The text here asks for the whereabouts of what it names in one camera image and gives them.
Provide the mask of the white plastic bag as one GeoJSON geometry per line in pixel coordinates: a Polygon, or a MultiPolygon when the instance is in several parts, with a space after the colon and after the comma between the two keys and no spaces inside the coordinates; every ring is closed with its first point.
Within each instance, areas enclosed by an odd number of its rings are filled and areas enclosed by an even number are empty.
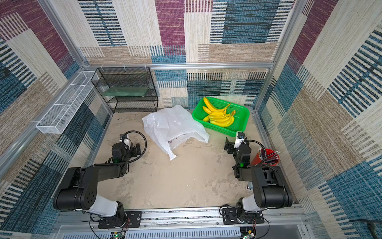
{"type": "Polygon", "coordinates": [[[208,143],[210,139],[204,126],[180,105],[150,113],[142,121],[146,134],[168,154],[170,160],[177,157],[173,149],[189,138],[204,143],[208,143]]]}

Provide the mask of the yellow banana bunch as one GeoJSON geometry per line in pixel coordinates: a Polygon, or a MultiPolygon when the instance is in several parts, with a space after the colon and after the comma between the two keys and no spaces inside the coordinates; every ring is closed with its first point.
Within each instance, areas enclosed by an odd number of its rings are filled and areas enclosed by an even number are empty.
{"type": "Polygon", "coordinates": [[[236,110],[233,110],[231,113],[227,113],[228,107],[231,106],[230,103],[222,109],[217,109],[206,97],[203,98],[203,102],[205,103],[203,110],[208,114],[203,119],[203,122],[209,122],[222,128],[227,128],[234,123],[236,110]]]}

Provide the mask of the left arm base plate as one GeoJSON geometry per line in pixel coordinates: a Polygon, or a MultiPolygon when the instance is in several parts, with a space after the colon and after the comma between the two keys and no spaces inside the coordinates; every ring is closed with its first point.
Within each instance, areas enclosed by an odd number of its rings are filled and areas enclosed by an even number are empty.
{"type": "Polygon", "coordinates": [[[125,211],[121,215],[118,212],[113,217],[101,217],[98,229],[122,229],[139,228],[142,211],[125,211]]]}

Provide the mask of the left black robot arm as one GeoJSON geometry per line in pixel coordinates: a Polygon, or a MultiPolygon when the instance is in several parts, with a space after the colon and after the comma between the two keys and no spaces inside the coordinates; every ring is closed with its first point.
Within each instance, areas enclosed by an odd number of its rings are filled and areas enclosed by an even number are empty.
{"type": "Polygon", "coordinates": [[[105,163],[89,167],[70,167],[58,186],[53,207],[59,211],[81,211],[99,218],[99,229],[124,229],[139,226],[139,216],[130,216],[119,201],[109,200],[97,193],[98,183],[121,178],[129,173],[131,163],[140,159],[147,148],[133,144],[128,137],[131,131],[120,136],[112,146],[112,156],[105,163]]]}

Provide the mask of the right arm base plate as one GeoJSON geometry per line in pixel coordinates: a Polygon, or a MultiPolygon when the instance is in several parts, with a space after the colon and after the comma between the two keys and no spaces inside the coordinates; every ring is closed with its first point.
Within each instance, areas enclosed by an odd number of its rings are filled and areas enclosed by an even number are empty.
{"type": "Polygon", "coordinates": [[[225,225],[263,224],[265,222],[261,212],[249,212],[230,205],[223,205],[219,209],[225,225]]]}

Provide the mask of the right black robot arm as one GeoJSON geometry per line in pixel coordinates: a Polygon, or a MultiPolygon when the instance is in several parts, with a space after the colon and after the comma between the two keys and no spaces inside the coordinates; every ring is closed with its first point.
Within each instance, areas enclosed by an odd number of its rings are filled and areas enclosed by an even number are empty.
{"type": "Polygon", "coordinates": [[[264,223],[263,211],[291,207],[293,198],[277,165],[266,163],[267,149],[239,133],[235,142],[225,140],[224,150],[233,155],[236,179],[252,184],[252,195],[240,198],[236,206],[223,205],[219,212],[225,224],[264,223]]]}

